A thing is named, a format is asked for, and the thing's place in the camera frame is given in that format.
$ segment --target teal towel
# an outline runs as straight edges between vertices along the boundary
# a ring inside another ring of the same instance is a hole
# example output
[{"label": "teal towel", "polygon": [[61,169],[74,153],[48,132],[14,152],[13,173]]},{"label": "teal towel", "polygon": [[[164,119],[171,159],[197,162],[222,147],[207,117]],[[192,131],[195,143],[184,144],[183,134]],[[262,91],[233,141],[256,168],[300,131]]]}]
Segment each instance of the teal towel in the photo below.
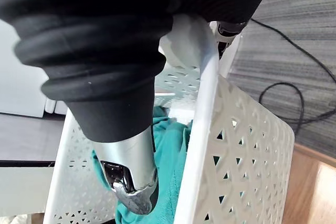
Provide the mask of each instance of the teal towel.
[{"label": "teal towel", "polygon": [[[153,133],[156,152],[154,159],[159,176],[159,198],[149,215],[136,215],[118,203],[115,213],[116,224],[168,224],[174,222],[177,199],[179,197],[187,145],[191,128],[169,119],[160,107],[153,110]],[[96,172],[102,177],[95,153],[92,153]]]}]

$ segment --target white cabinet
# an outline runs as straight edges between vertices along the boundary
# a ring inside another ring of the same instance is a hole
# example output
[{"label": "white cabinet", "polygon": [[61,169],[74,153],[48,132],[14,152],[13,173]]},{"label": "white cabinet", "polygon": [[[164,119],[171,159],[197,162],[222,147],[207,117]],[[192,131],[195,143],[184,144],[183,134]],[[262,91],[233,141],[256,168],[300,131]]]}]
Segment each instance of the white cabinet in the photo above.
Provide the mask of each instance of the white cabinet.
[{"label": "white cabinet", "polygon": [[0,113],[40,118],[46,103],[40,86],[48,77],[19,62],[13,51],[18,40],[14,28],[0,20]]}]

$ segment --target gray carpet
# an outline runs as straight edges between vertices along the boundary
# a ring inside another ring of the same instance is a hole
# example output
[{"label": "gray carpet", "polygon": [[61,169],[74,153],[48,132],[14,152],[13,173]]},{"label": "gray carpet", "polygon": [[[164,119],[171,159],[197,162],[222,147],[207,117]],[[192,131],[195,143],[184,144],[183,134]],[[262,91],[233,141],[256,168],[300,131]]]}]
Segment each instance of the gray carpet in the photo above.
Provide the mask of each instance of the gray carpet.
[{"label": "gray carpet", "polygon": [[[336,74],[336,0],[263,0],[254,18],[281,30]],[[242,34],[228,79],[256,100],[268,85],[291,82],[303,93],[306,118],[336,106],[331,78],[274,31],[253,22]],[[290,88],[270,90],[264,104],[277,114],[299,117],[300,100]],[[336,157],[336,115],[303,126],[296,142]]]}]

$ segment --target black cable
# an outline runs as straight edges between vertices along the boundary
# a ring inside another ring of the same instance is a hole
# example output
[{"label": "black cable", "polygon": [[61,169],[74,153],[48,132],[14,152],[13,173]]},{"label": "black cable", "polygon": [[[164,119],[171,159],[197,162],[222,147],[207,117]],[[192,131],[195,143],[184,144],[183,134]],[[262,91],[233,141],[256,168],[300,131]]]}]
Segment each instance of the black cable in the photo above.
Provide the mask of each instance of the black cable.
[{"label": "black cable", "polygon": [[[251,18],[251,20],[263,27],[266,27],[270,30],[275,31],[276,33],[278,33],[279,35],[281,35],[286,41],[288,41],[289,43],[291,43],[295,48],[299,49],[301,52],[303,52],[306,56],[308,56],[310,59],[312,59],[313,61],[315,61],[331,78],[332,80],[336,83],[336,76],[331,72],[331,70],[326,67],[321,61],[319,61],[315,56],[313,56],[311,53],[307,52],[306,50],[304,50],[302,47],[300,47],[299,45],[295,44],[290,38],[288,38],[285,34],[283,34],[281,31],[279,31],[278,29],[271,27],[269,25],[266,25],[260,21],[257,21],[253,18]],[[275,87],[275,86],[279,86],[279,85],[286,85],[286,86],[290,86],[292,88],[294,88],[296,90],[296,92],[299,94],[300,96],[300,101],[301,101],[301,108],[300,108],[300,117],[298,119],[295,118],[286,118],[284,116],[279,116],[276,115],[277,117],[283,119],[284,121],[286,121],[287,123],[290,124],[296,124],[296,130],[295,130],[295,135],[297,135],[301,129],[301,126],[303,124],[307,124],[307,123],[312,123],[312,122],[316,122],[316,121],[321,121],[324,120],[326,118],[331,117],[332,115],[336,114],[336,108],[334,108],[333,110],[330,110],[328,112],[322,113],[318,116],[312,117],[312,118],[308,118],[308,119],[304,119],[304,107],[305,107],[305,100],[303,98],[302,92],[292,83],[289,82],[278,82],[275,84],[272,84],[270,86],[268,86],[266,89],[263,90],[263,92],[260,94],[259,96],[259,103],[262,104],[262,100],[263,100],[263,96],[265,95],[265,93],[267,92],[267,90]]]}]

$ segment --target white plastic basket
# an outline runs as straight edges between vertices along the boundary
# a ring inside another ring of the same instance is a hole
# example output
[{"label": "white plastic basket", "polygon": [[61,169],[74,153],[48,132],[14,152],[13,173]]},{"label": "white plastic basket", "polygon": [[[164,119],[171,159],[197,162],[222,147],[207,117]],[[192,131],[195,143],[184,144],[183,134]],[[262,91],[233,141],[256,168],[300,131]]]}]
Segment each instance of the white plastic basket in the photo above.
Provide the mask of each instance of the white plastic basket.
[{"label": "white plastic basket", "polygon": [[[156,78],[155,104],[194,119],[174,223],[281,223],[292,129],[218,74],[215,38],[200,18],[176,17],[160,47],[169,64]],[[100,185],[91,151],[68,112],[44,224],[113,218],[116,198]]]}]

